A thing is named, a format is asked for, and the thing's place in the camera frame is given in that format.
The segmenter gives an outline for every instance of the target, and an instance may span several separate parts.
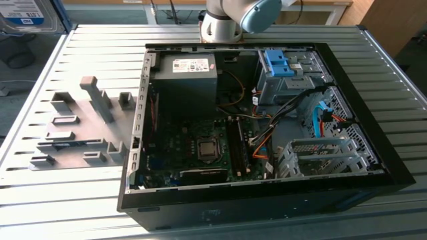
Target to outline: table leg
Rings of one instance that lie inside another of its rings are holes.
[[[143,4],[143,7],[147,15],[147,24],[157,25],[157,17],[153,13],[153,6],[150,4]]]
[[[346,5],[337,6],[329,15],[325,25],[338,25],[346,11]]]

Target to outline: blue drive bay latch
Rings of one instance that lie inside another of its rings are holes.
[[[266,50],[266,60],[271,68],[271,75],[274,77],[293,77],[294,70],[289,66],[289,58],[285,56],[282,50]]]

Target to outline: ram slot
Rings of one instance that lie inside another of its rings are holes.
[[[239,119],[230,119],[226,124],[229,150],[231,158],[233,174],[238,177],[246,175],[250,170],[249,147],[245,140]]]

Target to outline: slotted aluminum table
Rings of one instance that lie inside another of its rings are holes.
[[[23,136],[46,134],[37,123],[53,116],[49,92],[67,91],[87,75],[101,89],[137,92],[146,43],[197,43],[199,28],[81,25],[58,42],[0,149],[2,239],[427,239],[427,101],[370,33],[353,26],[275,25],[245,38],[330,44],[417,184],[337,214],[149,233],[117,211],[122,166],[31,171],[38,141]]]

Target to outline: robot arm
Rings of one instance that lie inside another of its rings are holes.
[[[202,38],[209,43],[238,42],[243,30],[254,34],[270,27],[281,9],[282,0],[207,0]]]

